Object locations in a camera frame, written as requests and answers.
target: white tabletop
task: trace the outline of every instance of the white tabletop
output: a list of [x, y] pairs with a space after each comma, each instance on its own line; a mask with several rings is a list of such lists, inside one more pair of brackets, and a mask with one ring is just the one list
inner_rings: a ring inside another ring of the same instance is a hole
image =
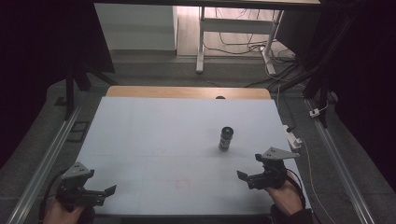
[[[234, 134], [222, 152], [225, 126]], [[118, 185], [97, 214], [258, 215], [273, 202], [236, 171], [262, 173], [254, 154], [269, 147], [290, 151], [272, 100], [104, 97], [77, 161], [95, 170], [86, 189]]]

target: white power strip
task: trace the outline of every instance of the white power strip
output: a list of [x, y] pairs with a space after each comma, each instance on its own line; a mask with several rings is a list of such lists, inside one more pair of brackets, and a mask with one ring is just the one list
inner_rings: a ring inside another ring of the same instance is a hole
[[296, 138], [292, 132], [287, 131], [289, 128], [288, 125], [283, 125], [283, 129], [285, 130], [286, 137], [288, 138], [289, 144], [292, 149], [298, 149], [301, 147], [301, 143], [303, 142], [300, 138]]

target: white desk frame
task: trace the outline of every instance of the white desk frame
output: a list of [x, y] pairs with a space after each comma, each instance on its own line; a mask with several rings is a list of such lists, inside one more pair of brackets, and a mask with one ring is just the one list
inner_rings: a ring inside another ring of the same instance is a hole
[[277, 26], [283, 10], [277, 11], [273, 21], [248, 21], [248, 20], [229, 20], [229, 19], [214, 19], [205, 18], [205, 8], [202, 7], [200, 18], [200, 34], [197, 54], [196, 73], [202, 74], [204, 72], [204, 32], [223, 32], [223, 33], [238, 33], [238, 34], [259, 34], [269, 35], [265, 48], [261, 47], [262, 57], [265, 61], [265, 66], [270, 76], [275, 75], [276, 71], [269, 56], [271, 45], [274, 41]]

